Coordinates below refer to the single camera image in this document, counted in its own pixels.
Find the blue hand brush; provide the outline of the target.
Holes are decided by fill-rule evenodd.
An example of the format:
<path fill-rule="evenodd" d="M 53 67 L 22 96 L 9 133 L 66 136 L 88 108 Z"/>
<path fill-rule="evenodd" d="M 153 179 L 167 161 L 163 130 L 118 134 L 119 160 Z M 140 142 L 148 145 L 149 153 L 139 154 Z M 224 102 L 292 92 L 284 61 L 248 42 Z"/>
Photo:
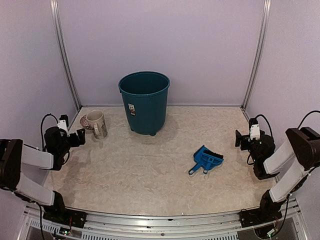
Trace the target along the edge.
<path fill-rule="evenodd" d="M 203 173 L 207 174 L 213 168 L 221 165 L 224 161 L 224 156 L 215 152 L 212 152 L 209 149 L 204 149 L 200 155 L 202 162 Z"/>

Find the blue plastic dustpan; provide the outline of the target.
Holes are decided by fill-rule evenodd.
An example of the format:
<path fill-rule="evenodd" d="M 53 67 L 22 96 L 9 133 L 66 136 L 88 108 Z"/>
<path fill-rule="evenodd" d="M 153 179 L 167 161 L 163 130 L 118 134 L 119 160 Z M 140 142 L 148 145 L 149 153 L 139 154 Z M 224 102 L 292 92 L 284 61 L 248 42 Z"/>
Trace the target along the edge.
<path fill-rule="evenodd" d="M 198 169 L 203 168 L 203 173 L 206 175 L 213 168 L 220 166 L 224 161 L 224 156 L 209 150 L 205 145 L 202 145 L 194 154 L 193 160 L 195 165 L 188 171 L 188 174 L 193 175 Z"/>

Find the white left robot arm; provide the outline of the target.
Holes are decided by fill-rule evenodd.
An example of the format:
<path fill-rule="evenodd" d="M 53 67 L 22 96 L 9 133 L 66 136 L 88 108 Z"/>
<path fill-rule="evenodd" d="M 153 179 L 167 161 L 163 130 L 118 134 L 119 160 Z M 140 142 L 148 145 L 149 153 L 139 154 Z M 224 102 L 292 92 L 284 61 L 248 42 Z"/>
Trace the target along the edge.
<path fill-rule="evenodd" d="M 85 135 L 84 128 L 68 133 L 57 126 L 50 127 L 44 133 L 44 150 L 29 146 L 22 139 L 1 139 L 0 187 L 27 202 L 39 204 L 57 221 L 66 222 L 70 211 L 62 195 L 44 187 L 25 171 L 60 171 L 69 160 L 71 148 L 85 144 Z"/>

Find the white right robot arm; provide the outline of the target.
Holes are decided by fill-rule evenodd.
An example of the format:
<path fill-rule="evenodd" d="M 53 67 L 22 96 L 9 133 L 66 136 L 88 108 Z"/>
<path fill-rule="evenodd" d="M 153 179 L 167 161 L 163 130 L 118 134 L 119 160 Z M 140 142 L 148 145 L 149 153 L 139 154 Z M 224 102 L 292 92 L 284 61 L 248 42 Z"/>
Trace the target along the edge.
<path fill-rule="evenodd" d="M 281 175 L 261 197 L 256 218 L 266 222 L 285 200 L 299 189 L 309 174 L 320 166 L 320 134 L 310 127 L 288 128 L 286 140 L 276 147 L 274 138 L 254 127 L 253 135 L 235 131 L 235 146 L 248 151 L 247 164 L 259 180 Z"/>

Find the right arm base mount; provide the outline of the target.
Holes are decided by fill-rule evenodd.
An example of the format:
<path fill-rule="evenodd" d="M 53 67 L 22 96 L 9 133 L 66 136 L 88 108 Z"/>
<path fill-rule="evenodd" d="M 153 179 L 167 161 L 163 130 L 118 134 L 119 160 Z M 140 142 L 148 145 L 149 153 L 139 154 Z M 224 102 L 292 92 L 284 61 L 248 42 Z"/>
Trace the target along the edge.
<path fill-rule="evenodd" d="M 263 197 L 258 208 L 241 210 L 239 212 L 241 227 L 246 228 L 281 219 L 281 206 L 285 202 L 285 200 L 273 202 L 269 197 Z"/>

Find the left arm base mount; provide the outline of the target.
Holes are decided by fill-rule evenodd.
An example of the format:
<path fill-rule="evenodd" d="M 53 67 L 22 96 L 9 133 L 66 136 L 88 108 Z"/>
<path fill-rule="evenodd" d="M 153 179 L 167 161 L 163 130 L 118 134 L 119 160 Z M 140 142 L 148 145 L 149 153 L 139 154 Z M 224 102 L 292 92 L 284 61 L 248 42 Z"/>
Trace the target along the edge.
<path fill-rule="evenodd" d="M 83 229 L 86 223 L 87 213 L 66 208 L 63 196 L 56 191 L 53 191 L 53 193 L 53 205 L 43 206 L 43 218 L 54 223 Z"/>

